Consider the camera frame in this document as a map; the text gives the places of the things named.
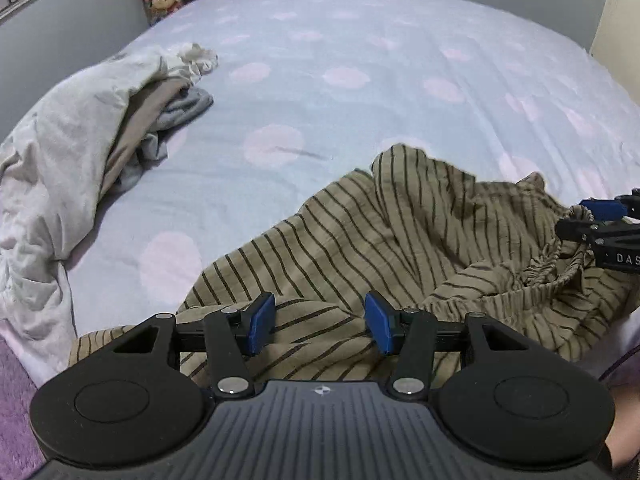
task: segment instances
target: ridged surface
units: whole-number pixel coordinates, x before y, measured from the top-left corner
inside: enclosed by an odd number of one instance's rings
[[[330,392],[318,394],[321,386]],[[395,402],[373,383],[273,381],[255,399],[226,402],[171,456],[121,471],[57,462],[37,480],[604,480],[587,464],[564,472],[497,468],[451,443],[431,413]]]

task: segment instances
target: brown cloth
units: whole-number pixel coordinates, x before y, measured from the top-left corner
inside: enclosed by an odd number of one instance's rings
[[[107,158],[100,187],[100,199],[116,182],[122,168],[135,153],[143,137],[156,122],[168,102],[188,85],[189,82],[184,79],[175,77],[163,79],[149,83],[130,98],[129,107],[120,123],[118,135]]]
[[[177,320],[276,294],[273,341],[247,361],[257,381],[386,376],[394,360],[380,357],[363,319],[372,289],[440,320],[485,312],[575,361],[635,301],[637,287],[631,275],[586,268],[585,245],[554,238],[562,216],[593,220],[581,206],[559,205],[537,173],[517,184],[478,182],[396,145],[371,173],[347,174],[204,270]],[[70,363],[126,329],[83,336]],[[180,369],[206,385],[205,364],[204,354],[184,354]],[[434,385],[459,364],[458,354],[439,354]]]

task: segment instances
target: gray cloth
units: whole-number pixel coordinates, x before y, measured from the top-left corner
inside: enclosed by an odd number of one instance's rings
[[[158,162],[167,156],[165,133],[190,122],[212,103],[213,97],[202,88],[191,86],[181,89],[178,95],[167,103],[156,122],[149,128],[136,152],[122,168],[111,191],[122,193],[134,187],[142,177],[147,164]]]

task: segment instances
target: purple carpet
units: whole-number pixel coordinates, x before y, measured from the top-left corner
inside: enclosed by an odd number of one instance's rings
[[[36,387],[0,336],[0,480],[22,480],[44,462],[29,428]]]

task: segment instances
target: light blue bedsheet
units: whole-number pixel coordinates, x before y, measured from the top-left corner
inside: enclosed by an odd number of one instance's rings
[[[640,113],[583,49],[460,0],[198,0],[128,50],[194,41],[215,104],[102,212],[78,333],[175,311],[203,267],[395,142],[570,205],[640,184]]]

